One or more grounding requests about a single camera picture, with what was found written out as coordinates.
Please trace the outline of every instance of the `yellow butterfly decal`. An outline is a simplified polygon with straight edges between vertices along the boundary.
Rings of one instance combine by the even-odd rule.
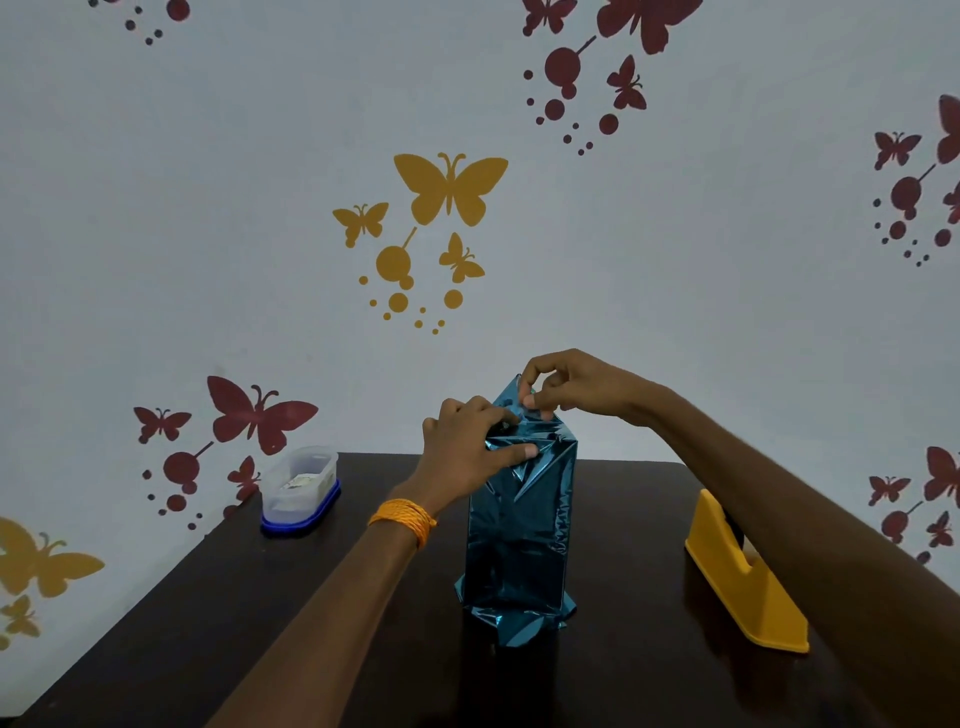
[[[67,579],[82,579],[104,567],[104,562],[85,553],[50,552],[55,546],[66,546],[66,541],[50,543],[50,537],[40,533],[43,546],[36,547],[34,537],[26,528],[10,519],[0,518],[0,584],[12,595],[26,591],[35,578],[40,595],[46,598],[60,596],[66,591]]]
[[[417,155],[396,155],[394,164],[411,192],[418,195],[410,211],[420,225],[429,225],[440,214],[446,202],[446,214],[453,203],[461,219],[471,228],[487,214],[487,205],[480,198],[490,194],[507,171],[507,160],[499,157],[480,159],[457,175],[457,162],[466,155],[457,155],[450,161],[443,152],[437,155],[446,162],[446,174],[432,162]]]
[[[470,248],[464,252],[464,241],[454,232],[450,235],[450,244],[446,248],[446,253],[440,253],[440,264],[448,265],[453,269],[454,283],[462,283],[468,278],[484,277],[487,272],[478,263],[470,260],[471,258],[476,258],[476,255],[470,252]]]
[[[380,237],[383,232],[383,218],[387,214],[387,203],[377,203],[370,209],[366,205],[354,205],[353,210],[335,209],[333,216],[337,222],[347,228],[347,247],[352,248],[360,237],[361,232],[368,232],[373,237]]]
[[[40,628],[33,622],[34,613],[30,611],[30,598],[27,595],[21,596],[13,604],[0,607],[0,614],[10,620],[7,634],[40,636]]]

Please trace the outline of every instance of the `wrapped gift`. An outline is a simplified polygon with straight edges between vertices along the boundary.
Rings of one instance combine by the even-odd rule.
[[[467,568],[455,588],[464,608],[497,630],[501,646],[520,646],[560,629],[576,609],[564,591],[577,440],[517,401],[517,376],[494,402],[520,418],[499,425],[487,448],[533,443],[540,454],[504,468],[470,497]]]

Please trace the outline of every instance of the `hand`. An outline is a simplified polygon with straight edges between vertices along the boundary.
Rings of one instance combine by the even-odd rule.
[[[543,388],[531,394],[537,378],[545,374],[550,376],[544,380]],[[545,420],[550,420],[560,407],[613,415],[631,425],[648,426],[653,401],[664,390],[659,384],[579,349],[568,349],[531,359],[520,375],[519,398],[524,407],[540,410]]]
[[[414,474],[394,488],[392,497],[412,500],[436,516],[501,469],[536,456],[537,446],[532,444],[487,450],[487,432],[504,421],[516,425],[519,418],[482,397],[466,404],[445,400],[438,419],[428,417],[423,421],[423,455]]]

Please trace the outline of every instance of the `gift box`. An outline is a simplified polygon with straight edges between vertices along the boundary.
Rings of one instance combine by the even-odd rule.
[[[487,449],[533,443],[540,453],[504,468],[470,497],[467,567],[455,585],[464,608],[496,628],[501,646],[560,629],[576,605],[564,591],[577,440],[554,417],[517,401],[517,376],[493,403],[519,425],[499,425]]]

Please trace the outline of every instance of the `dark wooden table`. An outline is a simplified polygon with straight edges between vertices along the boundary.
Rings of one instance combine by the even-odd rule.
[[[262,536],[252,499],[15,726],[203,726],[415,463],[342,455],[343,495],[297,539]],[[805,657],[742,637],[684,552],[699,489],[681,465],[579,462],[567,570],[579,611],[513,650],[494,649],[461,610],[467,507],[444,513],[387,609],[343,728],[883,725],[816,635]]]

